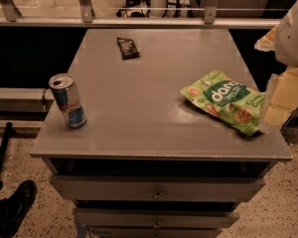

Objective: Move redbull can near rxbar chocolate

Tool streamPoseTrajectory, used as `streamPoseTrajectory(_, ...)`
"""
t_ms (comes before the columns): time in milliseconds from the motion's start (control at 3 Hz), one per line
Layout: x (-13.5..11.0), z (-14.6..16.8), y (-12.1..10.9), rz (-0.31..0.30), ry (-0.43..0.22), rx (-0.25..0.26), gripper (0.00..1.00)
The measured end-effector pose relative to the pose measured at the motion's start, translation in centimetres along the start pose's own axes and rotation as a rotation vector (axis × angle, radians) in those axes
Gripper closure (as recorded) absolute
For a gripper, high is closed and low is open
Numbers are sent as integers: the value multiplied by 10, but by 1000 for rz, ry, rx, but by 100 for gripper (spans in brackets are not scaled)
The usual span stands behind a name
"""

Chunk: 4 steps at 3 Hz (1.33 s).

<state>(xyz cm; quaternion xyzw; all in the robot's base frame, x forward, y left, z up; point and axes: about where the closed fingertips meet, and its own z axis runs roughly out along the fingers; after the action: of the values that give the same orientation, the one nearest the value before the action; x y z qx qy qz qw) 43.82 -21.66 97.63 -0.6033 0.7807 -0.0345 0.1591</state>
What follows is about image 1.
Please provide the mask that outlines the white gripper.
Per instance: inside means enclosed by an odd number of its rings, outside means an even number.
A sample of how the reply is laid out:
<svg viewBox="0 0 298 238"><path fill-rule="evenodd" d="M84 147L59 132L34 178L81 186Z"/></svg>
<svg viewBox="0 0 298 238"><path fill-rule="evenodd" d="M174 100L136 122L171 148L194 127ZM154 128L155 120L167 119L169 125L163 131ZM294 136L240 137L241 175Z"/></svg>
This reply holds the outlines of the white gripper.
<svg viewBox="0 0 298 238"><path fill-rule="evenodd" d="M298 0L273 27L256 41L254 48L274 52L278 61L288 66L281 74L272 74L261 109L262 127L281 127L298 107Z"/></svg>

